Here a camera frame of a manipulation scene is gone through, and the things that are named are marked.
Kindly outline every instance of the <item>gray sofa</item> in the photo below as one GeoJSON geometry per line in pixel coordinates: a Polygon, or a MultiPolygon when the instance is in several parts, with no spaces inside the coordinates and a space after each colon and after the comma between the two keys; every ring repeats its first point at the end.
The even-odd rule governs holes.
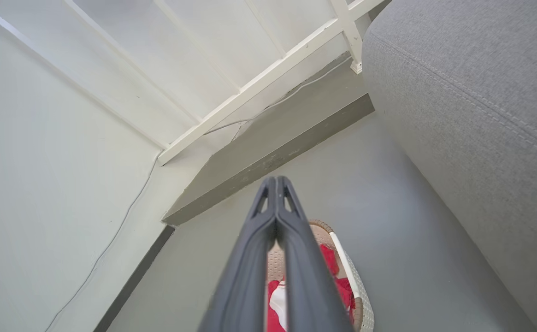
{"type": "Polygon", "coordinates": [[[375,109],[537,327],[537,1],[393,0],[375,109]]]}

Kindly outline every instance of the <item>red cloth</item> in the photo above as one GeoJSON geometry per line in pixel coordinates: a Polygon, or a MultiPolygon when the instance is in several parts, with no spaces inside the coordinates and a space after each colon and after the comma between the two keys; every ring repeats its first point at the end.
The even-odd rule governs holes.
{"type": "Polygon", "coordinates": [[[323,244],[319,245],[319,250],[321,250],[321,254],[324,256],[325,263],[328,265],[330,273],[336,276],[336,274],[338,274],[340,271],[340,268],[338,267],[338,263],[336,263],[336,255],[334,254],[334,250],[331,250],[323,244]]]}
{"type": "MultiPolygon", "coordinates": [[[[355,303],[354,294],[352,293],[352,289],[350,288],[350,282],[348,281],[348,278],[336,278],[336,274],[338,274],[338,272],[340,271],[340,267],[338,266],[338,263],[336,263],[336,255],[334,253],[334,250],[331,250],[323,244],[319,246],[319,250],[321,250],[321,254],[324,256],[325,263],[328,266],[330,273],[332,273],[332,275],[334,276],[334,282],[336,283],[336,287],[338,288],[340,297],[342,297],[342,303],[344,303],[344,308],[349,309],[350,322],[354,323],[353,314],[355,309],[355,303]]],[[[278,284],[278,280],[273,280],[268,284],[269,303],[272,293],[274,292],[274,290],[276,290],[278,284]]],[[[281,326],[281,323],[278,320],[277,313],[270,307],[270,304],[268,304],[268,317],[266,318],[266,321],[267,332],[286,332],[286,330],[281,326]]]]}

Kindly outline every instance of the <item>cable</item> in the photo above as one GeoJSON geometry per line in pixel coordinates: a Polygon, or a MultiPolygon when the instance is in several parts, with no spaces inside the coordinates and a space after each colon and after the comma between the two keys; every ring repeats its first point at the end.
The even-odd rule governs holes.
{"type": "Polygon", "coordinates": [[[133,208],[133,204],[135,204],[135,202],[137,202],[137,199],[142,195],[144,189],[148,186],[148,183],[150,182],[150,179],[152,178],[152,173],[154,172],[154,168],[156,168],[156,162],[157,162],[157,158],[159,157],[159,155],[161,155],[161,153],[163,153],[164,150],[160,151],[156,158],[154,159],[154,163],[152,165],[152,168],[150,170],[150,174],[148,174],[148,179],[146,179],[146,182],[143,184],[143,187],[142,189],[139,191],[139,193],[137,194],[137,197],[135,197],[135,199],[133,200],[133,202],[131,202],[131,204],[129,205],[129,208],[127,209],[127,212],[125,213],[125,217],[123,217],[123,221],[121,221],[121,225],[119,226],[119,229],[117,229],[117,233],[115,233],[115,236],[112,237],[112,240],[110,242],[108,242],[108,245],[106,246],[106,248],[104,248],[104,250],[102,251],[102,254],[100,254],[100,256],[98,256],[98,258],[96,259],[96,261],[94,262],[94,265],[92,266],[92,269],[90,270],[90,273],[88,273],[88,276],[86,277],[86,279],[83,281],[82,285],[80,285],[80,287],[78,288],[78,290],[74,293],[74,296],[72,296],[70,298],[70,300],[68,300],[68,302],[63,306],[61,307],[61,309],[55,314],[55,316],[53,317],[53,319],[51,320],[51,323],[49,323],[49,326],[47,326],[47,328],[45,329],[45,332],[49,331],[49,329],[51,328],[51,325],[53,325],[53,322],[55,322],[55,320],[57,319],[57,317],[59,316],[59,314],[64,311],[64,309],[72,302],[72,300],[74,300],[74,298],[76,296],[78,296],[78,293],[80,292],[80,290],[82,290],[82,288],[84,287],[84,285],[88,282],[88,280],[90,279],[92,273],[94,273],[94,270],[96,269],[96,266],[98,265],[98,262],[100,261],[100,258],[102,258],[102,256],[104,256],[104,254],[106,253],[106,251],[108,250],[108,248],[111,246],[111,244],[114,242],[114,240],[117,238],[117,235],[119,235],[119,232],[121,231],[121,228],[123,228],[123,224],[125,224],[125,220],[127,220],[127,216],[129,216],[129,212],[131,211],[131,208],[133,208]]]}
{"type": "Polygon", "coordinates": [[[266,107],[265,109],[263,109],[260,113],[256,114],[254,117],[249,118],[249,119],[245,119],[245,120],[239,120],[239,121],[229,122],[228,124],[224,124],[223,126],[219,126],[219,127],[215,128],[215,129],[213,129],[213,130],[209,130],[209,131],[207,131],[206,133],[203,134],[203,136],[205,136],[205,135],[207,135],[207,134],[211,134],[211,133],[214,132],[214,131],[221,130],[221,129],[225,128],[225,127],[229,127],[229,126],[234,125],[234,124],[239,124],[240,122],[248,122],[248,121],[251,121],[251,120],[256,119],[258,116],[260,116],[260,114],[262,114],[262,113],[268,111],[269,109],[271,109],[271,108],[273,108],[273,107],[277,107],[278,105],[284,103],[284,102],[285,102],[287,99],[289,99],[290,97],[295,96],[295,94],[296,94],[297,92],[299,92],[300,89],[303,89],[304,87],[308,86],[309,84],[313,84],[313,83],[315,83],[315,82],[321,80],[321,79],[324,78],[327,74],[331,73],[334,69],[340,67],[340,66],[342,65],[342,63],[345,63],[345,62],[348,61],[349,59],[352,59],[352,57],[348,57],[348,58],[346,58],[344,61],[342,61],[341,63],[338,63],[334,68],[332,68],[332,69],[326,71],[325,74],[323,74],[322,76],[319,76],[319,77],[316,78],[315,80],[313,80],[313,81],[311,81],[311,82],[307,82],[307,83],[305,83],[304,85],[300,86],[299,89],[296,89],[295,92],[291,93],[291,94],[290,94],[289,96],[287,96],[285,99],[283,99],[283,100],[281,100],[281,101],[277,101],[277,102],[275,102],[275,103],[272,104],[272,105],[269,105],[268,107],[266,107]]]}

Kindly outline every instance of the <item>white wicker basket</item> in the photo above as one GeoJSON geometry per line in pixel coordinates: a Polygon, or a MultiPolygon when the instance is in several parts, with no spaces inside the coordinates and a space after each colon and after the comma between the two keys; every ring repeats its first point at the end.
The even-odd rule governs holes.
{"type": "MultiPolygon", "coordinates": [[[[342,248],[340,240],[338,240],[338,237],[329,225],[319,220],[310,220],[309,223],[317,243],[334,250],[336,262],[339,267],[342,266],[336,277],[348,278],[356,304],[354,311],[354,330],[356,332],[372,332],[375,324],[373,309],[371,308],[363,281],[361,281],[352,260],[350,260],[348,254],[342,248]]],[[[274,247],[268,252],[268,281],[282,280],[284,276],[284,252],[275,243],[274,247]]]]}

